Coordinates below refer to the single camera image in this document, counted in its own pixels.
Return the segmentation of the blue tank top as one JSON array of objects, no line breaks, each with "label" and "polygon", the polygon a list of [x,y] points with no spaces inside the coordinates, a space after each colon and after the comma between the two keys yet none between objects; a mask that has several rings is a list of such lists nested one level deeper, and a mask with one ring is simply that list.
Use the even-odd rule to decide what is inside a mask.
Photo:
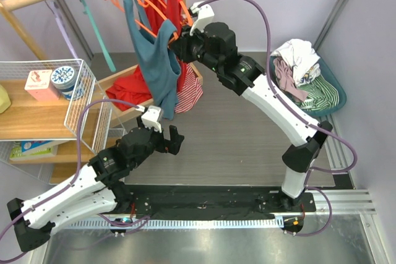
[{"label": "blue tank top", "polygon": [[150,25],[144,8],[137,0],[123,0],[123,6],[139,67],[154,105],[161,107],[165,119],[172,120],[174,109],[179,103],[177,84],[181,66],[176,55],[168,48],[168,43],[176,33],[176,27],[169,19],[165,19],[154,37],[136,23],[135,9],[140,22],[145,26]]}]

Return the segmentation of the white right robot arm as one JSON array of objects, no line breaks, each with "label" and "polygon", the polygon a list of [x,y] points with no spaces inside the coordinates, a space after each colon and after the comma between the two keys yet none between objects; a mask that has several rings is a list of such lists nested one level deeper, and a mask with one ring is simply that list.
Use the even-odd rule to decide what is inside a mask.
[{"label": "white right robot arm", "polygon": [[170,50],[185,63],[198,61],[211,69],[224,87],[256,105],[289,138],[291,145],[282,155],[286,173],[277,203],[286,211],[296,210],[302,203],[309,168],[327,138],[309,126],[318,122],[272,86],[260,64],[238,53],[236,35],[225,23],[210,23],[194,31],[185,26],[170,43]]}]

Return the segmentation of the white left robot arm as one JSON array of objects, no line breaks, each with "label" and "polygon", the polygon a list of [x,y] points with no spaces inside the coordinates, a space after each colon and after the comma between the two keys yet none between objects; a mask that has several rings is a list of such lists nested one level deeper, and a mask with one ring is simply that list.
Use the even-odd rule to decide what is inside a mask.
[{"label": "white left robot arm", "polygon": [[179,153],[184,136],[169,126],[170,139],[153,128],[135,127],[94,156],[79,173],[30,200],[7,203],[22,252],[34,250],[69,224],[91,215],[131,209],[132,194],[122,179],[154,152]]}]

